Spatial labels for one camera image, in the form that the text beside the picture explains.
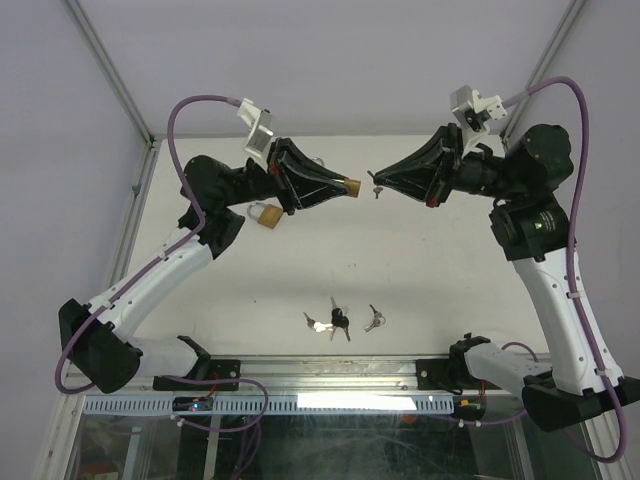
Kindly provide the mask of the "small silver key pair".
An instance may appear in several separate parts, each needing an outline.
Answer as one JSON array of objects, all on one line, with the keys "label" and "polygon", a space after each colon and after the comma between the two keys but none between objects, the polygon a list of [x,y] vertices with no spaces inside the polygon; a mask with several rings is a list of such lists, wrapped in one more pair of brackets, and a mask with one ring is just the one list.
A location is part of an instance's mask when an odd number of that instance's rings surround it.
[{"label": "small silver key pair", "polygon": [[[374,173],[371,170],[368,170],[367,174],[371,177],[372,181],[374,182],[375,181]],[[380,196],[382,191],[383,191],[383,188],[374,182],[374,187],[372,188],[372,192],[373,192],[374,198],[376,200],[379,199],[379,196]]]}]

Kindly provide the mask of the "small brass padlock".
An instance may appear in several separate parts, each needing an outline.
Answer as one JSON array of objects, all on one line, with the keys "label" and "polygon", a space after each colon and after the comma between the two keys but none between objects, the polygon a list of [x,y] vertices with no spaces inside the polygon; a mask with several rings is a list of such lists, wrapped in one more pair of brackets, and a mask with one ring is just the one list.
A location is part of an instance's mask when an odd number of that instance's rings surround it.
[{"label": "small brass padlock", "polygon": [[359,196],[359,192],[361,188],[360,180],[345,178],[343,183],[347,188],[348,195],[350,197],[357,198]]}]

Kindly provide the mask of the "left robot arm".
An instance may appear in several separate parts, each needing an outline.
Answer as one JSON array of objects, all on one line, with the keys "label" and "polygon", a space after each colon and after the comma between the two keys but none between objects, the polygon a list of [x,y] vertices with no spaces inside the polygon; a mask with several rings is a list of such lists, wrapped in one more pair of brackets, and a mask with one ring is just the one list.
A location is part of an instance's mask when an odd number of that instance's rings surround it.
[{"label": "left robot arm", "polygon": [[292,215],[330,199],[355,197],[360,183],[306,157],[289,138],[271,144],[266,163],[232,168],[206,155],[178,169],[191,204],[145,265],[86,303],[59,310],[62,357],[105,394],[136,376],[165,377],[198,388],[213,379],[210,354],[188,336],[168,341],[135,333],[142,321],[189,276],[216,260],[244,225],[235,205],[276,199]]}]

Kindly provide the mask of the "medium brass padlock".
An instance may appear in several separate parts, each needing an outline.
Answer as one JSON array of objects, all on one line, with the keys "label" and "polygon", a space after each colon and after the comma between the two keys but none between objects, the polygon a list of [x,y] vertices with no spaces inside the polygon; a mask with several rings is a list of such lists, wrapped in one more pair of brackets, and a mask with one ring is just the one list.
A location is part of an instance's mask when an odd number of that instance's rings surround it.
[{"label": "medium brass padlock", "polygon": [[284,215],[282,208],[259,201],[250,203],[246,213],[258,225],[271,230],[276,228]]}]

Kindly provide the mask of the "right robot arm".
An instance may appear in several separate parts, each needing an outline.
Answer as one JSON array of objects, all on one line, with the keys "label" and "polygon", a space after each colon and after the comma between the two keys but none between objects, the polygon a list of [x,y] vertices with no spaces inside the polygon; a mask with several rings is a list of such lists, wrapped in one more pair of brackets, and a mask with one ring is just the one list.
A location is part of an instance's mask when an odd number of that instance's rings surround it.
[{"label": "right robot arm", "polygon": [[492,199],[491,231],[534,305],[550,360],[536,363],[466,334],[449,348],[432,383],[454,391],[484,380],[518,397],[546,432],[639,399],[639,381],[622,373],[601,337],[583,290],[570,220],[554,192],[573,172],[571,143],[559,125],[531,127],[505,156],[486,145],[462,152],[460,127],[448,124],[419,150],[373,174],[386,187],[430,208],[453,191]]}]

